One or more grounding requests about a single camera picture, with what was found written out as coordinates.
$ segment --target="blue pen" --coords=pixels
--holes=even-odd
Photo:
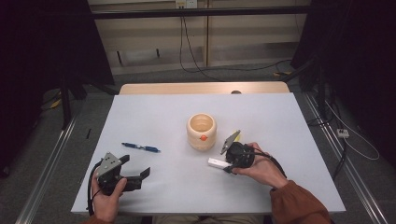
[[[133,144],[133,143],[122,143],[123,145],[125,145],[126,147],[132,147],[132,148],[136,148],[136,149],[142,149],[142,150],[146,150],[146,151],[150,151],[150,152],[161,152],[158,148],[156,147],[143,147],[137,144]]]

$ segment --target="brown sleeve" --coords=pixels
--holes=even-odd
[[[111,224],[111,223],[102,221],[102,220],[96,218],[96,216],[90,216],[90,219],[84,221],[81,224]]]
[[[292,180],[281,189],[271,190],[270,195],[277,224],[330,223],[326,207],[311,192]]]

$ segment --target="cable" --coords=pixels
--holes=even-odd
[[[368,160],[371,160],[371,161],[376,161],[376,160],[378,160],[378,159],[379,159],[379,152],[378,152],[378,150],[377,150],[368,140],[366,140],[366,139],[365,139],[364,137],[362,137],[360,134],[358,134],[357,132],[355,132],[352,128],[350,128],[349,126],[347,126],[347,125],[335,114],[335,112],[332,110],[331,107],[329,107],[329,108],[330,108],[330,110],[333,112],[333,114],[335,115],[335,117],[338,118],[338,120],[341,121],[341,123],[343,123],[350,131],[352,131],[353,133],[355,133],[358,137],[360,137],[361,139],[363,139],[368,145],[370,145],[370,146],[374,149],[374,151],[375,151],[376,154],[377,154],[377,157],[376,157],[376,158],[370,158],[370,157],[368,157],[368,156],[362,154],[362,153],[359,152],[356,148],[354,148],[352,145],[350,145],[350,144],[348,143],[348,141],[344,138],[344,140],[346,141],[346,143],[348,144],[348,146],[351,147],[353,150],[355,150],[357,153],[359,153],[360,155],[362,155],[363,157],[365,157],[365,158],[368,159]]]
[[[379,159],[379,153],[378,153],[378,151],[376,150],[376,148],[374,148],[374,150],[375,150],[375,152],[376,152],[376,157],[375,157],[375,158],[371,158],[371,157],[368,157],[368,156],[364,155],[363,153],[359,152],[356,148],[354,148],[352,145],[350,145],[350,144],[348,143],[348,141],[347,141],[345,138],[344,138],[344,140],[346,141],[346,144],[347,144],[349,147],[351,147],[354,151],[356,151],[357,153],[359,153],[361,156],[363,156],[363,157],[366,158],[367,160],[376,161],[376,160]]]
[[[195,66],[198,68],[199,72],[200,72],[204,77],[208,77],[208,78],[211,78],[211,79],[213,79],[213,80],[223,82],[223,80],[217,79],[217,78],[215,78],[215,77],[210,77],[210,76],[208,76],[208,75],[205,74],[205,73],[201,70],[201,68],[198,66],[197,62],[195,61],[194,54],[192,53],[191,44],[190,44],[190,39],[189,39],[189,34],[188,34],[188,32],[187,32],[186,19],[185,19],[184,17],[180,17],[180,21],[181,21],[181,35],[180,35],[180,36],[181,36],[181,41],[180,41],[179,59],[180,59],[180,64],[181,64],[181,67],[183,68],[183,70],[184,70],[184,71],[187,71],[187,70],[184,68],[183,63],[181,62],[181,49],[183,48],[183,22],[184,22],[184,29],[185,29],[185,32],[186,32],[187,41],[189,42],[190,53],[191,53],[192,59],[194,60]]]
[[[257,149],[257,150],[259,150],[260,152],[254,152],[254,151],[253,151],[253,152],[240,152],[240,153],[234,153],[234,155],[241,155],[241,156],[244,156],[244,155],[263,156],[263,157],[269,159],[271,162],[273,162],[274,165],[277,167],[277,169],[280,171],[280,173],[282,173],[283,176],[285,176],[286,178],[288,178],[288,177],[286,176],[285,171],[283,170],[282,166],[280,165],[280,163],[279,163],[272,155],[266,154],[266,153],[262,152],[262,150],[260,150],[260,149],[258,149],[258,148],[255,148],[255,147],[254,147],[253,149]]]
[[[90,213],[90,216],[92,216],[92,215],[94,214],[94,212],[93,212],[93,197],[96,196],[96,194],[100,191],[100,190],[97,191],[97,192],[93,195],[93,197],[91,197],[92,177],[93,177],[93,173],[95,172],[96,168],[98,168],[98,167],[100,166],[100,164],[102,163],[102,160],[103,160],[103,159],[101,159],[99,162],[97,162],[97,163],[93,166],[93,168],[92,168],[92,170],[91,170],[91,174],[90,174],[90,179],[88,180],[88,192],[87,192],[87,196],[88,196],[88,207],[87,207],[87,210],[88,210],[88,212]]]
[[[323,118],[322,116],[318,116],[318,117],[315,118],[315,119],[307,120],[307,121],[306,121],[306,124],[307,124],[309,127],[315,127],[315,126],[321,126],[321,125],[328,124],[328,123],[332,122],[332,120],[334,119],[334,115],[333,115],[332,113],[330,113],[330,115],[332,115],[332,116],[331,116],[329,119],[327,119],[328,116],[326,116],[326,119]],[[321,120],[321,122],[316,123],[316,124],[313,124],[314,121],[319,121],[319,120]]]
[[[341,159],[338,162],[337,166],[335,167],[334,173],[332,173],[332,181],[334,181],[338,173],[340,173],[341,169],[345,164],[346,159],[347,159],[347,141],[345,141],[344,139],[343,154],[341,155]]]
[[[297,0],[294,0],[294,5],[297,7]],[[297,14],[294,14],[294,20],[296,22],[298,36],[301,38],[300,27],[298,26],[298,22],[297,22]]]
[[[180,65],[181,65],[182,69],[183,69],[184,71],[188,72],[188,73],[203,73],[204,71],[219,71],[219,70],[250,72],[250,71],[257,71],[257,70],[262,70],[262,69],[270,68],[270,67],[273,67],[273,66],[275,66],[276,69],[278,70],[277,66],[278,66],[280,63],[290,62],[290,61],[291,61],[291,59],[281,60],[281,61],[278,61],[278,62],[276,62],[276,63],[270,64],[270,65],[266,65],[266,66],[263,66],[263,67],[257,67],[257,68],[245,68],[245,69],[244,69],[244,68],[205,68],[205,69],[202,69],[202,68],[200,68],[200,67],[197,65],[197,63],[196,63],[196,61],[195,61],[195,57],[194,57],[194,55],[193,55],[193,53],[192,53],[191,43],[190,43],[190,38],[189,38],[188,31],[187,31],[187,24],[186,24],[185,18],[184,18],[184,17],[183,17],[183,18],[180,18],[180,20],[181,20],[181,35],[180,35],[180,50],[179,50],[179,55],[178,55],[178,56],[179,56],[179,62],[180,62]],[[188,43],[189,43],[190,53],[191,53],[191,56],[192,56],[192,58],[193,58],[193,60],[194,60],[195,66],[197,67],[198,71],[190,71],[190,70],[187,70],[187,69],[183,66],[183,63],[182,63],[182,61],[181,61],[181,49],[182,49],[182,47],[183,47],[183,22],[184,22],[186,37],[187,37],[187,40],[188,40]]]

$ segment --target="power cord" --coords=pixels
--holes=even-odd
[[[184,22],[184,30],[186,32],[186,37],[187,37],[187,41],[189,42],[189,48],[190,48],[190,53],[192,56],[192,59],[194,60],[194,64],[195,67],[198,69],[198,72],[200,72],[204,77],[208,77],[210,79],[216,80],[216,81],[220,81],[220,82],[224,82],[223,80],[220,80],[218,78],[215,77],[210,77],[207,74],[204,73],[204,71],[201,70],[201,68],[198,66],[197,62],[195,61],[195,57],[194,54],[192,53],[192,49],[191,49],[191,43],[190,43],[190,39],[189,39],[189,34],[187,32],[187,25],[186,25],[186,19],[184,17],[180,17],[180,22],[181,22],[181,29],[180,29],[180,52],[179,52],[179,60],[180,60],[180,65],[183,68],[184,71],[187,71],[184,66],[183,63],[181,61],[181,49],[183,48],[183,22]]]
[[[335,105],[335,101],[332,99],[331,100],[331,105]],[[310,120],[307,120],[306,121],[306,124],[309,126],[309,127],[315,127],[315,126],[321,126],[321,125],[325,125],[325,124],[328,124],[328,123],[330,123],[330,122],[332,122],[333,121],[333,119],[334,119],[334,115],[332,114],[332,112],[329,110],[329,108],[325,108],[326,109],[326,111],[325,111],[325,113],[326,113],[326,118],[323,118],[322,116],[318,116],[317,118],[315,118],[315,119],[310,119]]]
[[[270,64],[270,65],[266,65],[266,66],[262,66],[262,67],[257,67],[257,68],[245,68],[245,69],[244,69],[244,68],[206,68],[206,69],[202,69],[202,68],[200,68],[200,67],[198,66],[197,62],[195,61],[195,57],[194,57],[193,52],[192,52],[192,49],[191,49],[191,43],[190,43],[190,38],[189,38],[188,30],[187,30],[186,20],[185,20],[184,17],[180,17],[180,21],[181,21],[181,27],[180,27],[180,28],[181,28],[181,32],[180,32],[181,35],[180,35],[179,62],[180,62],[181,68],[182,68],[185,72],[188,72],[188,73],[201,73],[201,74],[203,74],[205,77],[209,77],[208,75],[204,74],[205,71],[220,71],[220,70],[225,70],[225,71],[244,71],[244,72],[250,72],[250,71],[263,70],[263,69],[270,68],[270,67],[274,67],[274,66],[276,67],[276,70],[279,70],[278,67],[277,67],[279,64],[285,63],[285,62],[290,62],[290,61],[291,61],[291,59],[281,60],[281,61],[278,61],[278,62],[276,62],[276,63]],[[182,50],[182,48],[183,48],[183,23],[184,23],[184,29],[185,29],[185,34],[186,34],[186,37],[187,37],[187,41],[188,41],[188,43],[189,43],[190,54],[191,54],[192,59],[193,59],[193,61],[194,61],[195,67],[198,69],[198,70],[195,70],[195,71],[187,70],[187,69],[183,66],[183,62],[182,62],[182,60],[181,60],[181,50]],[[215,79],[215,80],[217,80],[217,81],[223,81],[223,80],[216,79],[216,78],[214,78],[214,77],[209,77],[209,78]]]
[[[346,141],[346,144],[347,144],[349,147],[351,147],[354,151],[356,151],[357,153],[359,153],[361,156],[363,156],[364,158],[366,158],[366,159],[368,159],[368,160],[371,160],[371,161],[376,161],[376,160],[378,160],[378,159],[379,159],[379,152],[378,152],[378,150],[375,148],[375,146],[373,146],[368,140],[366,140],[364,137],[362,137],[360,134],[358,134],[356,131],[354,131],[352,128],[350,128],[348,125],[346,125],[346,124],[341,120],[341,118],[339,118],[339,117],[336,115],[336,113],[335,113],[331,108],[330,108],[330,110],[334,113],[335,117],[338,118],[338,120],[340,120],[340,122],[341,122],[342,124],[344,124],[350,131],[352,131],[353,133],[355,133],[359,138],[361,138],[362,140],[364,140],[368,145],[370,145],[370,146],[373,148],[373,150],[374,150],[375,153],[376,153],[376,157],[375,157],[375,158],[371,158],[371,157],[368,157],[368,156],[362,154],[362,153],[359,152],[356,148],[354,148],[352,145],[350,145],[350,144],[348,143],[348,141],[344,138],[344,141]]]
[[[100,192],[101,189],[99,189],[96,193],[93,194],[93,196],[91,197],[91,185],[92,185],[92,178],[93,178],[93,174],[96,170],[96,168],[98,168],[100,166],[100,164],[102,163],[102,160],[100,160],[98,163],[96,163],[92,170],[91,170],[91,174],[90,174],[90,179],[88,180],[88,192],[87,192],[87,196],[88,196],[88,207],[87,210],[90,214],[90,216],[92,216],[94,214],[93,212],[93,198],[96,196],[97,193]]]
[[[335,180],[337,175],[340,173],[341,169],[343,168],[347,159],[347,141],[344,138],[344,145],[343,145],[343,154],[341,155],[341,159],[338,162],[337,166],[335,167],[334,173],[332,173],[332,181]]]

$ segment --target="white table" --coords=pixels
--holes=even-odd
[[[218,122],[218,141],[207,152],[187,142],[186,122],[200,112]],[[223,158],[219,152],[225,138],[238,129],[240,142],[258,142],[276,157],[289,179],[310,190],[330,212],[345,211],[293,94],[263,93],[116,96],[72,212],[87,213],[89,173],[110,151],[117,157],[131,155],[122,175],[138,175],[151,167],[142,189],[120,198],[120,214],[271,213],[269,187],[207,165],[209,157]],[[135,150],[121,142],[162,152]]]

